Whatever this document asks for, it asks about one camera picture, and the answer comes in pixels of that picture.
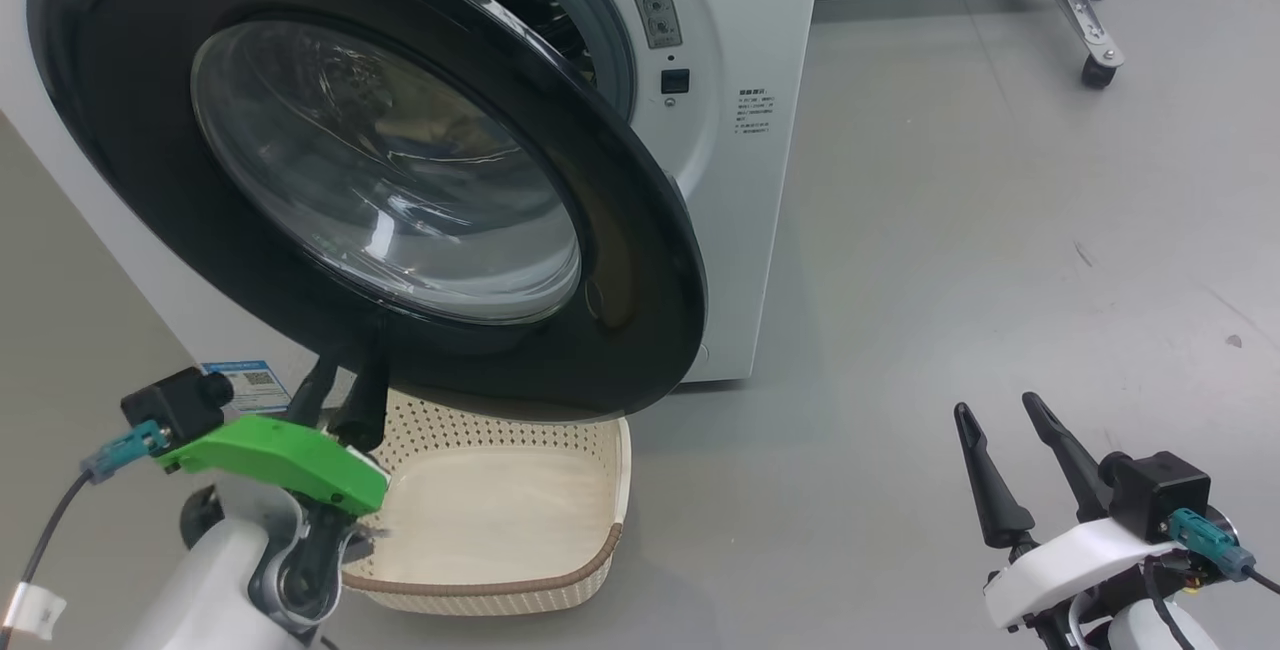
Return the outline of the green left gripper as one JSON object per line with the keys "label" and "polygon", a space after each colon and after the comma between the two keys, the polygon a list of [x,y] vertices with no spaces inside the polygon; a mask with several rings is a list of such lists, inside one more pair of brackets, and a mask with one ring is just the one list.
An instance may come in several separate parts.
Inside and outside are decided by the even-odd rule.
{"label": "green left gripper", "polygon": [[332,439],[315,427],[320,427],[339,367],[335,354],[319,354],[292,395],[285,421],[266,416],[236,418],[165,450],[157,463],[188,473],[237,473],[348,514],[379,512],[390,476],[362,453],[372,453],[385,438],[390,363],[385,354],[366,360],[328,421]]}

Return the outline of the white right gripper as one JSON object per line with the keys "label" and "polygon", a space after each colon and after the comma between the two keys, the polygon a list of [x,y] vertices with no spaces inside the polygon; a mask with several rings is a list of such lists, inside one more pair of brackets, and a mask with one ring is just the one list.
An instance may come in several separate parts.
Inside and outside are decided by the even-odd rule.
{"label": "white right gripper", "polygon": [[964,400],[954,408],[954,421],[972,496],[987,548],[1033,548],[1011,560],[983,589],[992,624],[1007,628],[1070,603],[1079,594],[1111,580],[1147,557],[1183,550],[1174,541],[1147,544],[1108,517],[1112,490],[1100,477],[1100,463],[1074,432],[1057,418],[1041,395],[1024,392],[1021,404],[1043,444],[1052,450],[1076,502],[1079,525],[1050,543],[1033,548],[1036,522],[1011,494],[988,453],[988,440]]}

